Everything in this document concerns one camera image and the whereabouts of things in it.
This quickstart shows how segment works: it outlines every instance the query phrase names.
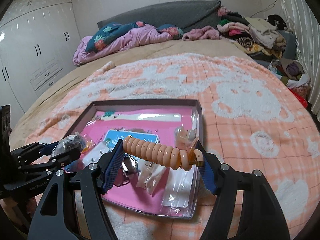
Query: drawer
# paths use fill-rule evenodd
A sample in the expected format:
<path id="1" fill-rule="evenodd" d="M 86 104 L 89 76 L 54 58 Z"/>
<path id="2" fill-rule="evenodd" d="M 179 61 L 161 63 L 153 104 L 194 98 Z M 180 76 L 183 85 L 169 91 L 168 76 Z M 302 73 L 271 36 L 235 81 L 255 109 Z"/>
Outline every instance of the drawer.
<path id="1" fill-rule="evenodd" d="M 63 72 L 60 70 L 58 73 L 49 78 L 38 89 L 35 90 L 37 96 L 41 96 L 49 87 L 53 86 L 62 77 Z"/>
<path id="2" fill-rule="evenodd" d="M 37 74 L 33 79 L 30 80 L 30 83 L 34 89 L 37 89 L 40 87 L 44 82 L 46 82 L 49 78 L 54 76 L 57 72 L 62 70 L 62 67 L 54 63 L 50 65 L 48 68 L 46 68 L 41 73 Z"/>

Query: white curtain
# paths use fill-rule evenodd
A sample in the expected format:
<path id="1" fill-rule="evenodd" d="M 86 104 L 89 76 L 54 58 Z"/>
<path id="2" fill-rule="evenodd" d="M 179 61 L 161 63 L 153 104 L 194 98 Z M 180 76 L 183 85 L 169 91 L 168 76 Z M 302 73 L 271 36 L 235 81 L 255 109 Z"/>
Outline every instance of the white curtain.
<path id="1" fill-rule="evenodd" d="M 311 79 L 308 101 L 320 120 L 320 25 L 305 0 L 281 0 L 288 28 L 297 36 L 297 60 Z"/>

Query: orange plaid blanket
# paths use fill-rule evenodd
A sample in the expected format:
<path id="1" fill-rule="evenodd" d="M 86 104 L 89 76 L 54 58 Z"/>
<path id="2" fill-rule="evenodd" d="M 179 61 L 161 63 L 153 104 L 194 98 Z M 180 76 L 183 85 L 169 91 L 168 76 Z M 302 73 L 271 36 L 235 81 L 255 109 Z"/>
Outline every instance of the orange plaid blanket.
<path id="1" fill-rule="evenodd" d="M 265 174 L 292 238 L 310 218 L 320 199 L 319 133 L 282 82 L 250 60 L 189 53 L 117 67 L 109 62 L 70 91 L 26 144 L 60 140 L 92 101 L 125 98 L 198 99 L 207 152 L 236 170 Z M 106 208 L 119 239 L 187 240 L 199 239 L 214 202 L 201 187 L 191 221 L 146 217 L 110 204 Z M 241 203 L 239 194 L 229 237 L 236 233 Z"/>

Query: pile of clothes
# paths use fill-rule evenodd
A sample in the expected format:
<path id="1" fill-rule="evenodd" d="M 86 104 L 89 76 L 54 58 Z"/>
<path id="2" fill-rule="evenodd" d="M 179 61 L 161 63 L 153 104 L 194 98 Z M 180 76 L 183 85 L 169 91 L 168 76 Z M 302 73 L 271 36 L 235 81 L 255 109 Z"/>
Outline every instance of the pile of clothes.
<path id="1" fill-rule="evenodd" d="M 306 98 L 310 78 L 297 60 L 286 58 L 273 60 L 268 69 L 291 91 Z"/>
<path id="2" fill-rule="evenodd" d="M 218 10 L 220 34 L 230 39 L 253 59 L 271 61 L 280 59 L 286 46 L 285 38 L 277 27 L 261 18 L 244 17 L 225 7 Z"/>

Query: electric cord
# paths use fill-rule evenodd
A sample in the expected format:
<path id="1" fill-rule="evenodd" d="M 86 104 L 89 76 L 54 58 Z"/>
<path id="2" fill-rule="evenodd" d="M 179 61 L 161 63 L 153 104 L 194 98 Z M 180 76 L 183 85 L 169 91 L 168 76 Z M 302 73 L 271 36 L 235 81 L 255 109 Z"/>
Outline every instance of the electric cord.
<path id="1" fill-rule="evenodd" d="M 253 15 L 251 16 L 251 18 L 252 18 L 253 16 L 255 16 L 256 14 L 260 13 L 260 12 L 267 12 L 268 10 L 271 10 L 272 8 L 275 7 L 277 1 L 278 1 L 278 0 L 275 0 L 275 2 L 274 2 L 274 3 L 271 3 L 267 8 L 265 8 L 265 9 L 263 9 L 263 10 L 255 13 L 255 14 L 253 14 Z"/>
<path id="2" fill-rule="evenodd" d="M 265 8 L 265 9 L 263 9 L 263 10 L 255 13 L 255 14 L 253 14 L 253 15 L 251 16 L 251 18 L 252 18 L 253 16 L 255 16 L 256 14 L 260 13 L 260 12 L 267 12 L 268 10 L 271 10 L 271 9 L 276 5 L 276 2 L 277 2 L 277 1 L 278 1 L 278 0 L 275 0 L 275 2 L 272 3 L 272 4 L 270 4 L 267 8 Z"/>

